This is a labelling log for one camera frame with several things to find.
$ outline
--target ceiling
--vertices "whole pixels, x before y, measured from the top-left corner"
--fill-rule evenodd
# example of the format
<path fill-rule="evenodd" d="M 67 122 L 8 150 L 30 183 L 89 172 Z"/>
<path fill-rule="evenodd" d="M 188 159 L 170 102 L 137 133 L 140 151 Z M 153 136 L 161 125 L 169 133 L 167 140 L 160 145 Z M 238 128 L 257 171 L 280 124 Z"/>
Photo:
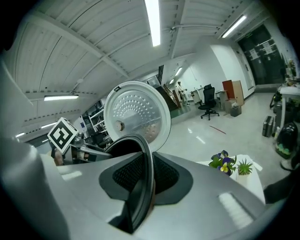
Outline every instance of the ceiling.
<path fill-rule="evenodd" d="M 219 38 L 249 13 L 241 34 L 232 35 L 237 40 L 266 14 L 251 0 L 159 0 L 159 7 L 157 47 L 143 0 L 45 0 L 28 13 L 4 54 L 12 77 L 33 103 L 20 140 L 45 134 L 50 129 L 41 126 L 61 116 L 77 118 L 117 84 L 160 65 L 165 65 L 164 81 L 170 81 L 201 36 Z M 79 94 L 76 100 L 43 101 L 44 95 L 73 90 Z"/>

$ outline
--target white wall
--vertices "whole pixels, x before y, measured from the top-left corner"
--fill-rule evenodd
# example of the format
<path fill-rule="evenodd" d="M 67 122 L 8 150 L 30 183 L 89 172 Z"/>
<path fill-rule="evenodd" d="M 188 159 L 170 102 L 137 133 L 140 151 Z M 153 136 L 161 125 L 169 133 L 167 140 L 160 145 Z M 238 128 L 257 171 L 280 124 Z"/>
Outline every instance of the white wall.
<path fill-rule="evenodd" d="M 73 126 L 75 128 L 77 128 L 79 132 L 86 133 L 86 131 L 87 131 L 87 128 L 86 128 L 86 125 L 85 125 L 85 122 L 84 122 L 82 116 L 80 116 L 78 119 L 76 119 L 73 122 Z"/>
<path fill-rule="evenodd" d="M 273 38 L 278 50 L 280 53 L 283 54 L 286 61 L 293 60 L 296 65 L 296 71 L 297 71 L 297 77 L 300 76 L 300 63 L 299 59 L 297 57 L 297 54 L 289 41 L 286 37 L 284 37 L 280 29 L 278 28 L 275 20 L 270 17 L 264 22 L 264 26 L 268 30 L 268 32 L 271 34 L 271 37 Z"/>
<path fill-rule="evenodd" d="M 223 89 L 222 81 L 225 81 L 226 77 L 207 39 L 202 38 L 199 41 L 196 54 L 187 60 L 186 64 L 188 67 L 176 80 L 176 85 L 181 81 L 188 93 L 208 84 L 215 87 L 216 91 Z"/>
<path fill-rule="evenodd" d="M 218 40 L 214 37 L 202 37 L 198 43 L 195 56 L 186 61 L 188 67 L 176 80 L 187 91 L 198 89 L 201 86 L 211 84 L 215 91 L 223 90 L 223 81 L 240 80 L 243 88 L 243 94 L 246 98 L 254 92 L 254 88 L 249 90 L 247 80 L 254 86 L 254 79 L 247 63 L 249 72 L 239 59 L 236 50 L 243 55 L 240 47 L 228 40 Z"/>
<path fill-rule="evenodd" d="M 236 53 L 238 50 L 242 56 L 244 54 L 243 51 L 240 49 L 238 44 L 226 39 L 211 39 L 210 42 L 210 47 L 221 64 L 226 79 L 232 81 L 240 80 L 244 98 L 248 97 L 254 92 L 255 89 L 251 87 L 255 86 L 255 83 L 252 73 L 247 73 L 246 67 Z"/>

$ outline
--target cabinet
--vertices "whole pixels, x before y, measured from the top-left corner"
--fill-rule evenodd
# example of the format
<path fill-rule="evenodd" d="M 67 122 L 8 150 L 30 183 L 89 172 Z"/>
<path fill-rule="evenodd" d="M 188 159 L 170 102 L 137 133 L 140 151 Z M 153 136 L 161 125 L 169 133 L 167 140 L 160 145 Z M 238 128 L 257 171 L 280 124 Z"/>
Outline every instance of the cabinet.
<path fill-rule="evenodd" d="M 235 99 L 238 105 L 244 105 L 244 94 L 240 81 L 224 81 L 223 88 L 227 91 L 229 99 Z"/>

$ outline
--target potted plant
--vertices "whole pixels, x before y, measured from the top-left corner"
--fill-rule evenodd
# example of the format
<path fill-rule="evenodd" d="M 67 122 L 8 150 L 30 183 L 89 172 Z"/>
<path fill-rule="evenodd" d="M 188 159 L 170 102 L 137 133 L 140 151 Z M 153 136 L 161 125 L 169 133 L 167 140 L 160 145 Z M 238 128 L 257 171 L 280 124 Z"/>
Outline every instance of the potted plant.
<path fill-rule="evenodd" d="M 247 159 L 245 159 L 245 161 L 242 160 L 242 162 L 240 162 L 240 164 L 238 165 L 237 182 L 244 187 L 247 186 L 248 178 L 252 173 L 252 165 L 253 163 L 247 163 Z"/>
<path fill-rule="evenodd" d="M 211 160 L 212 162 L 209 163 L 210 167 L 217 168 L 228 176 L 230 176 L 236 169 L 236 167 L 234 167 L 236 163 L 236 156 L 235 159 L 228 157 L 228 152 L 225 150 L 212 156 Z"/>

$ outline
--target green plant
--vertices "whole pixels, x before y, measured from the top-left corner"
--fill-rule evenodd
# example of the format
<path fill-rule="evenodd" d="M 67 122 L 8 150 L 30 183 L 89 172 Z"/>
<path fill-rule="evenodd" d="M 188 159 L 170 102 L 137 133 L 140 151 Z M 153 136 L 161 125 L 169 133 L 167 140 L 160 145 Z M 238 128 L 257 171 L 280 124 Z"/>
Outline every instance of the green plant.
<path fill-rule="evenodd" d="M 247 159 L 245 159 L 245 161 L 242 160 L 242 162 L 239 163 L 240 163 L 238 165 L 239 175 L 248 175 L 252 173 L 251 166 L 253 165 L 253 163 L 247 163 Z"/>
<path fill-rule="evenodd" d="M 290 70 L 292 72 L 292 75 L 295 77 L 297 75 L 297 73 L 296 73 L 296 66 L 295 66 L 294 61 L 293 60 L 289 60 L 288 66 L 289 66 L 289 68 L 290 68 Z"/>
<path fill-rule="evenodd" d="M 236 163 L 236 156 L 235 159 L 229 158 L 228 152 L 225 150 L 212 156 L 211 160 L 212 162 L 209 164 L 210 167 L 217 168 L 221 172 L 226 173 L 228 176 L 230 176 L 236 169 L 236 167 L 234 167 Z"/>

